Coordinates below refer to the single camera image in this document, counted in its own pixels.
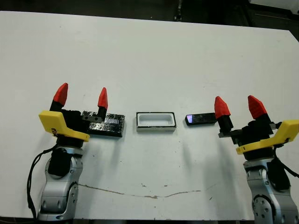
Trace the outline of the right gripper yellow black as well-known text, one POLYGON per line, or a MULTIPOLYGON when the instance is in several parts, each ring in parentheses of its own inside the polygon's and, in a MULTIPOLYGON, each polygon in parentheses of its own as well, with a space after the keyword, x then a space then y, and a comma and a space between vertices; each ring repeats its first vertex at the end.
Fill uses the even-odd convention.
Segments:
MULTIPOLYGON (((242 129, 229 132, 220 132, 220 138, 231 138, 237 145, 238 155, 256 152, 257 150, 274 148, 292 142, 299 133, 299 121, 297 119, 284 120, 273 123, 263 105, 256 97, 248 96, 249 111, 254 121, 248 123, 242 129)), ((214 102, 215 118, 221 130, 233 128, 230 119, 230 111, 224 100, 217 96, 214 102)))

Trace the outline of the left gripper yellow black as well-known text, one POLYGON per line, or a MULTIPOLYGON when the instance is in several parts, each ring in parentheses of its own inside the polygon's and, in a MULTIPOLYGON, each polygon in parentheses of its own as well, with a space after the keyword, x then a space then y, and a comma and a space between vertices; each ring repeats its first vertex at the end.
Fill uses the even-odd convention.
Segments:
POLYGON ((59 146, 79 147, 90 139, 92 122, 100 123, 108 108, 107 89, 102 88, 98 100, 98 116, 83 115, 80 111, 62 109, 67 100, 68 84, 63 83, 56 91, 49 111, 42 111, 39 119, 46 132, 57 138, 59 146))

